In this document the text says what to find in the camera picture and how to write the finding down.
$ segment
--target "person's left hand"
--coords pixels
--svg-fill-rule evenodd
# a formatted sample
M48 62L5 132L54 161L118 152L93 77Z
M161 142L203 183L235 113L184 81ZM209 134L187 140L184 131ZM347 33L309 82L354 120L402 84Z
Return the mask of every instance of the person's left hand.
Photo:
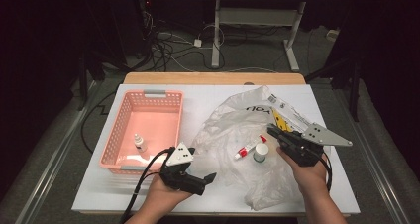
M191 195L189 192L167 187L160 176L156 174L142 207L126 223L157 223L161 217L172 211L179 202Z

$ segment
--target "person's right hand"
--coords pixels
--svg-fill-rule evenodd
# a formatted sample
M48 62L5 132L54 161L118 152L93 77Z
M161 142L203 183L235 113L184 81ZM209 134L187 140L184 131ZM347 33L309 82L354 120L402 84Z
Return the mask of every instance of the person's right hand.
M281 149L281 147L277 147L277 152L291 166L294 178L296 179L302 194L313 196L320 193L328 193L325 181L327 172L321 162L318 162L314 167L300 167L288 154L286 154Z

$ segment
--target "small white bottle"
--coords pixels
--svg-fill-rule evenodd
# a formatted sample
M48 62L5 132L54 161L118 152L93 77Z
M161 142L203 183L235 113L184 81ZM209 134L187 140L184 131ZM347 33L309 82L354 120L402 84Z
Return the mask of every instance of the small white bottle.
M144 143L143 138L137 133L134 135L134 145L139 152L145 152L148 149L148 146Z

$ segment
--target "dark background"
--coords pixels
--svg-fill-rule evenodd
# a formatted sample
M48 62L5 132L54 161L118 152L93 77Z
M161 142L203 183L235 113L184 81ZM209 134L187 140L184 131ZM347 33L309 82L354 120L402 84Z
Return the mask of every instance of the dark background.
M151 2L154 16L190 31L199 32L214 17L214 4L204 0ZM308 2L301 24L302 30L320 25L342 29L326 66L348 53L358 55L372 102L417 176L418 9L418 0L361 0L353 6ZM72 98L70 87L82 55L94 49L124 63L124 55L142 47L134 40L142 34L133 0L0 0L0 20L2 198L42 133ZM87 66L100 78L98 62ZM352 67L345 68L328 75L351 76Z

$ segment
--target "white desk leg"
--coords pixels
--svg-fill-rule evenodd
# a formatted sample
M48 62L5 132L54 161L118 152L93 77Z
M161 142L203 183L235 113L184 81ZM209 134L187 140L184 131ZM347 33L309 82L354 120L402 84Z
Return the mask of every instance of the white desk leg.
M287 58L290 64L290 68L294 72L299 71L299 65L297 64L296 56L293 52L293 42L296 37L297 30L299 29L300 20L302 19L303 10L305 9L306 2L301 2L299 4L299 9L296 12L296 16L294 17L293 25L291 28L291 34L289 40L284 40L284 49L286 50Z
M216 0L216 8L214 11L214 40L213 40L213 53L211 56L211 66L213 68L219 67L219 50L220 50L220 40L219 40L219 25L220 25L220 0Z

